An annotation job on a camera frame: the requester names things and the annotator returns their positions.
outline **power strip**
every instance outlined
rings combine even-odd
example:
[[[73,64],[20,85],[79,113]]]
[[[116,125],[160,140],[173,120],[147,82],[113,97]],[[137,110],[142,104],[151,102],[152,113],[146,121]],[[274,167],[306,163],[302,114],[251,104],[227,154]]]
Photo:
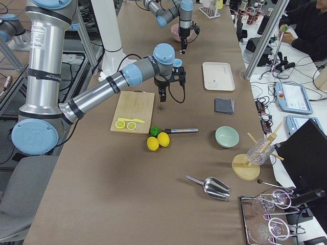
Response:
[[[266,113],[264,103],[262,103],[260,101],[255,101],[255,107],[256,107],[256,110],[258,111],[259,116],[262,113]],[[261,125],[262,131],[264,132],[264,134],[272,132],[271,127],[268,125],[268,122],[266,120],[260,119],[260,125]]]

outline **black tube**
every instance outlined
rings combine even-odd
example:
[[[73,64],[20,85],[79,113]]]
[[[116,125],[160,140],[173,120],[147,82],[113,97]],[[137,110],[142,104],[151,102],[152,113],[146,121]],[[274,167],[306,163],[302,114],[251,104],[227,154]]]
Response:
[[[318,198],[324,197],[326,195],[326,192],[319,188],[319,189],[315,189],[312,191],[309,191],[303,195],[299,195],[296,198],[293,198],[292,201],[292,206],[294,207],[298,207],[304,203],[316,200]]]
[[[266,26],[267,26],[267,23],[268,23],[268,21],[269,21],[269,19],[270,19],[270,16],[271,16],[271,14],[272,14],[272,11],[273,11],[273,9],[269,8],[268,11],[267,11],[267,14],[266,14],[266,15],[264,16],[264,18],[262,19],[261,24],[260,24],[260,26],[259,26],[259,29],[258,29],[258,31],[257,31],[257,33],[258,33],[259,35],[262,35],[262,34],[263,34],[263,32],[264,32],[264,30],[265,30],[265,28],[266,28]]]

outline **tray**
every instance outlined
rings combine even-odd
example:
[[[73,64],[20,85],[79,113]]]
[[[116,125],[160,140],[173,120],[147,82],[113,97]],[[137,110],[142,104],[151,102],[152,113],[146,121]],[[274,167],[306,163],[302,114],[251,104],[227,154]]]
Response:
[[[235,84],[230,64],[204,62],[202,64],[204,87],[207,90],[234,91]]]
[[[242,218],[243,218],[243,225],[244,225],[244,232],[245,232],[245,237],[246,237],[246,244],[247,245],[257,245],[256,242],[254,242],[251,237],[248,234],[248,230],[250,229],[250,227],[253,224],[256,223],[265,223],[268,225],[268,221],[264,220],[262,215],[256,213],[252,207],[252,202],[254,200],[254,197],[245,197],[245,196],[241,196],[240,198],[240,202],[241,202],[241,210],[242,210]],[[283,210],[275,207],[275,211],[277,213],[281,213],[283,212]],[[283,219],[284,221],[286,221],[286,217],[285,215],[279,215],[279,218]],[[285,241],[278,241],[279,244],[293,244],[294,241],[292,241],[291,238],[288,238]]]

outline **stainless steel scoop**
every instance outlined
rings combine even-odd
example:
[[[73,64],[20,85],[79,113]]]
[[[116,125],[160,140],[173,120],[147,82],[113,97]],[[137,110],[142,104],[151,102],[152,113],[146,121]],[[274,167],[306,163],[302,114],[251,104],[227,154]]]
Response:
[[[204,182],[197,180],[189,175],[186,178],[202,185],[204,192],[211,198],[228,201],[230,188],[214,177],[208,177]]]

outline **yellow lemon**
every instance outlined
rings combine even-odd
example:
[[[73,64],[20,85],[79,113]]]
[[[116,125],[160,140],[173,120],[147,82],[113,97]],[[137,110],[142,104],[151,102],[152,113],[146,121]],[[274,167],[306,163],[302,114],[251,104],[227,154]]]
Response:
[[[159,144],[163,147],[167,147],[170,143],[169,136],[165,132],[161,132],[160,134],[158,134],[157,138],[158,138]]]
[[[159,148],[159,142],[158,139],[156,137],[149,137],[147,140],[147,146],[149,148],[149,150],[151,151],[155,151]]]
[[[116,128],[118,128],[118,129],[124,129],[125,126],[126,126],[126,124],[125,124],[124,121],[116,121],[115,126],[116,126]]]
[[[136,129],[136,123],[133,121],[130,121],[129,123],[127,123],[127,129],[129,129],[129,130]]]

